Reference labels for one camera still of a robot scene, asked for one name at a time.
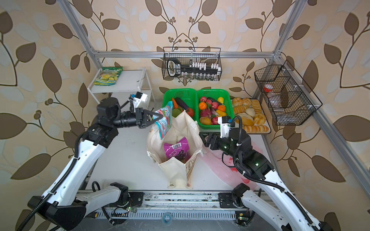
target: purple snack package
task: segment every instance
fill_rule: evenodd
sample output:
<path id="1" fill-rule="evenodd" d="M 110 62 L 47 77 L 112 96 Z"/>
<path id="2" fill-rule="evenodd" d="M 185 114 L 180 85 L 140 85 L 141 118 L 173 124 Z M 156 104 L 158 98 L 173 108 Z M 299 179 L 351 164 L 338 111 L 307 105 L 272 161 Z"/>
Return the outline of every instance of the purple snack package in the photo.
<path id="1" fill-rule="evenodd" d="M 164 152 L 166 153 L 166 157 L 168 159 L 175 157 L 183 163 L 186 163 L 186 161 L 190 159 L 189 143 L 185 137 L 174 145 L 164 143 Z"/>

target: black wire basket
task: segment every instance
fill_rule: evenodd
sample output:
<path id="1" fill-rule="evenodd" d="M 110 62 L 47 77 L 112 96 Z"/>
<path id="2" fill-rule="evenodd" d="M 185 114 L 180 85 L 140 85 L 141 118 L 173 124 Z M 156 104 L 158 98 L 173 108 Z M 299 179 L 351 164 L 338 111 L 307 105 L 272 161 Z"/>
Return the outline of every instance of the black wire basket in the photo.
<path id="1" fill-rule="evenodd" d="M 215 47 L 164 47 L 163 79 L 220 81 L 220 52 Z"/>
<path id="2" fill-rule="evenodd" d="M 322 106 L 307 82 L 297 83 L 289 73 L 291 65 L 269 65 L 254 72 L 258 88 L 276 125 L 302 125 Z"/>

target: bread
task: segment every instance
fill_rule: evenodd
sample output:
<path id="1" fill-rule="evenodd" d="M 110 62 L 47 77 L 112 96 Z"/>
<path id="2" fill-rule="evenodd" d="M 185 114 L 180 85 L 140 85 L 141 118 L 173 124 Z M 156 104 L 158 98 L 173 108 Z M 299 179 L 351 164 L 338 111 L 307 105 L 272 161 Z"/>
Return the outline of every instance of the bread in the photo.
<path id="1" fill-rule="evenodd" d="M 249 98 L 244 98 L 242 99 L 242 101 L 243 101 L 243 105 L 246 105 L 248 107 L 252 105 L 252 100 Z"/>
<path id="2" fill-rule="evenodd" d="M 248 108 L 248 106 L 245 106 L 245 105 L 233 107 L 234 114 L 236 115 L 236 114 L 245 112 L 245 109 L 247 109 L 247 108 Z"/>
<path id="3" fill-rule="evenodd" d="M 266 116 L 262 113 L 256 113 L 253 117 L 253 121 L 257 125 L 263 125 L 266 122 Z"/>
<path id="4" fill-rule="evenodd" d="M 241 98 L 239 98 L 239 97 L 233 98 L 233 100 L 232 100 L 232 106 L 233 107 L 241 106 L 242 104 L 243 104 L 243 101 L 242 101 Z"/>
<path id="5" fill-rule="evenodd" d="M 269 127 L 265 125 L 244 126 L 243 129 L 246 133 L 264 133 L 269 131 Z"/>
<path id="6" fill-rule="evenodd" d="M 255 110 L 256 113 L 262 113 L 261 104 L 256 99 L 252 100 L 252 108 Z"/>
<path id="7" fill-rule="evenodd" d="M 245 112 L 236 114 L 235 116 L 240 116 L 242 118 L 242 123 L 243 123 L 244 126 L 247 126 L 247 125 L 252 126 L 252 125 L 254 125 L 253 118 L 250 115 L 248 115 L 247 113 L 245 113 Z M 235 123 L 237 123 L 236 126 L 239 126 L 239 120 L 238 119 L 235 121 Z"/>
<path id="8" fill-rule="evenodd" d="M 256 112 L 254 111 L 253 108 L 247 108 L 247 109 L 245 109 L 245 113 L 247 113 L 251 117 L 254 117 L 256 115 Z"/>

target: yellow pepper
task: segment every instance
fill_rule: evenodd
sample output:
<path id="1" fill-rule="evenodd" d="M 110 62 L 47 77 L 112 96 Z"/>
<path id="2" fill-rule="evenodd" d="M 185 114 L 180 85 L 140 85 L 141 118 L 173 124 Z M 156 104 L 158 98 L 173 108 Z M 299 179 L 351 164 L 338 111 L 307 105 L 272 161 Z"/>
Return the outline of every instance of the yellow pepper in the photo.
<path id="1" fill-rule="evenodd" d="M 218 97 L 217 101 L 223 104 L 223 98 L 222 97 Z"/>
<path id="2" fill-rule="evenodd" d="M 221 110 L 216 110 L 217 114 L 219 114 L 220 116 L 226 116 L 226 112 L 223 112 Z"/>

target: pink plastic bag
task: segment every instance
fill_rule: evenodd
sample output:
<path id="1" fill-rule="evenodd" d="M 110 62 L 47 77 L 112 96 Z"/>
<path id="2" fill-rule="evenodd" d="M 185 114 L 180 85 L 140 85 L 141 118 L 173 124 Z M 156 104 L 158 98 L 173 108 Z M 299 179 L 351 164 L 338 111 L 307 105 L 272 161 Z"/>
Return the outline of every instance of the pink plastic bag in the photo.
<path id="1" fill-rule="evenodd" d="M 263 154 L 262 150 L 256 145 L 255 142 L 252 141 L 252 147 L 257 152 Z M 251 190 L 255 190 L 258 186 L 255 182 L 248 180 L 244 176 L 242 176 L 236 168 L 229 168 L 228 166 L 224 165 L 227 164 L 229 166 L 233 166 L 232 157 L 228 155 L 223 156 L 223 161 L 221 160 L 222 151 L 221 150 L 210 150 L 207 147 L 204 147 L 204 150 L 207 153 L 204 156 L 199 156 L 212 170 L 213 173 L 218 176 L 223 182 L 228 184 L 230 187 L 235 188 L 240 183 L 246 184 L 250 187 Z"/>

